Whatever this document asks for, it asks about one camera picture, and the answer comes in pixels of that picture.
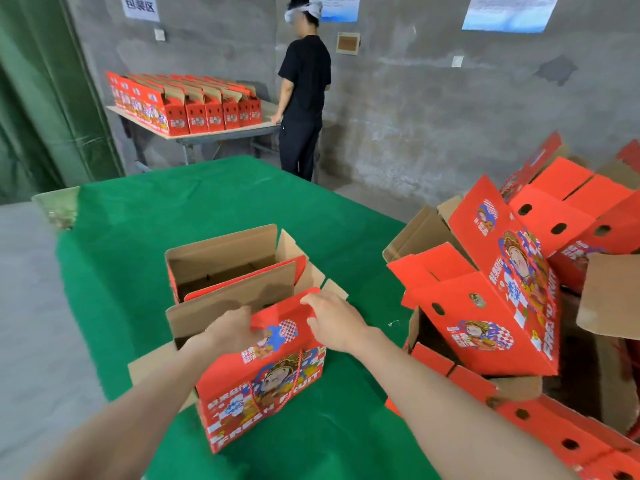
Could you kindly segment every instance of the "black pants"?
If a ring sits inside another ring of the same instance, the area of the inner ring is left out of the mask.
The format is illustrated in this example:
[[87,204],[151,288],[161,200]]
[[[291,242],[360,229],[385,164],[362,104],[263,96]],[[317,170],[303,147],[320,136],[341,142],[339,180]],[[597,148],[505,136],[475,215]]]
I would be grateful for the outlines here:
[[284,171],[311,181],[314,174],[314,151],[322,120],[289,121],[280,129],[280,164]]

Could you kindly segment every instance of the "concrete wall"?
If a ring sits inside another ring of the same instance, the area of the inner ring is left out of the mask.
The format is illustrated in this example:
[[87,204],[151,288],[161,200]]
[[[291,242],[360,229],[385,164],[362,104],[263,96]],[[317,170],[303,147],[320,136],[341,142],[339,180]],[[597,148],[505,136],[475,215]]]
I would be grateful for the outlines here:
[[[160,24],[126,18],[120,0],[67,1],[105,104],[113,104],[105,70],[217,75],[251,81],[263,99],[274,94],[275,0],[157,0]],[[155,27],[165,30],[166,42],[156,42]],[[132,141],[119,118],[108,117],[127,171],[135,172]],[[149,166],[165,168],[183,161],[178,144],[138,133]],[[214,151],[213,145],[202,149],[207,158]],[[220,154],[249,151],[248,142],[238,140],[225,144]]]
[[[277,70],[292,32],[276,1]],[[640,0],[559,0],[532,35],[461,31],[469,1],[362,0],[357,23],[321,26],[326,169],[438,203],[482,173],[503,183],[554,129],[593,164],[640,136]],[[338,31],[362,33],[360,55],[334,54]],[[563,55],[564,83],[536,75]]]

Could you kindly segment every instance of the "table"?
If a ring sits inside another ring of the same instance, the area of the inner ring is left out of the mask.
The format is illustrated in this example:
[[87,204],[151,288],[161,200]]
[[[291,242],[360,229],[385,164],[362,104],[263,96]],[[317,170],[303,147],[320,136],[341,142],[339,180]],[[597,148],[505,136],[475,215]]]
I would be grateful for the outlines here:
[[[57,256],[70,307],[108,400],[131,387],[127,364],[169,340],[164,251],[268,223],[285,228],[349,293],[368,323],[404,343],[410,310],[381,252],[404,224],[250,156],[84,185]],[[148,480],[436,480],[404,421],[354,358],[213,455],[194,407],[172,423]]]
[[180,144],[182,146],[182,154],[184,155],[185,165],[189,165],[190,163],[195,161],[195,152],[193,149],[194,146],[199,146],[204,143],[216,143],[218,147],[213,156],[213,159],[215,159],[220,149],[220,142],[228,141],[231,139],[249,138],[253,156],[257,156],[256,150],[260,150],[262,152],[278,153],[268,146],[264,146],[260,143],[255,142],[255,138],[257,136],[275,134],[280,131],[280,125],[275,125],[271,122],[271,117],[276,113],[276,110],[278,108],[277,105],[268,101],[262,101],[261,104],[263,122],[259,125],[253,125],[250,127],[235,130],[224,130],[217,131],[215,133],[192,134],[187,136],[167,136],[158,130],[140,124],[140,122],[135,119],[135,117],[117,106],[107,106],[107,109],[120,116],[125,134],[127,135],[127,137],[133,140],[133,144],[136,149],[136,157],[138,159],[138,162],[140,163],[141,169],[143,171],[148,171],[149,168],[147,166],[147,159],[145,158],[144,151],[142,148],[140,148],[140,145],[134,137],[135,132],[139,130],[149,131],[161,138],[173,140],[176,143]]

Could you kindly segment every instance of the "green curtain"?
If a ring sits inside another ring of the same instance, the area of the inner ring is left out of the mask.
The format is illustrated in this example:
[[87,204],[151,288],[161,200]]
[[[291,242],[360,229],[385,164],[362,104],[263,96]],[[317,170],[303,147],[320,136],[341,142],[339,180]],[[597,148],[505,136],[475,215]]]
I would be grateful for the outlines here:
[[124,175],[64,0],[0,0],[0,204]]

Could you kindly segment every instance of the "stack of boxes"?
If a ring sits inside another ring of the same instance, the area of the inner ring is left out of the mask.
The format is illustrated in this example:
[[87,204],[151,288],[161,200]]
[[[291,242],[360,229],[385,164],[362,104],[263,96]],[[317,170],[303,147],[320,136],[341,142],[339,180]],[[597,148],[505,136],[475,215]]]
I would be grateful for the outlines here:
[[167,136],[262,124],[262,101],[246,84],[193,75],[107,72],[118,108]]
[[415,308],[407,351],[585,479],[640,478],[640,447],[624,436],[637,433],[637,398],[623,425],[603,424],[542,394],[558,379],[542,376],[560,371],[562,384],[561,365],[581,360],[560,350],[573,326],[596,340],[610,402],[612,377],[640,378],[629,373],[640,356],[638,170],[637,141],[593,172],[553,133],[501,193],[482,177],[464,198],[422,209],[383,252]]
[[187,244],[165,258],[176,303],[166,311],[173,340],[129,364],[134,385],[228,310],[251,307],[252,328],[266,330],[256,346],[215,361],[183,406],[196,404],[217,453],[322,375],[326,349],[308,326],[313,310],[300,299],[321,289],[346,293],[325,282],[276,225]]

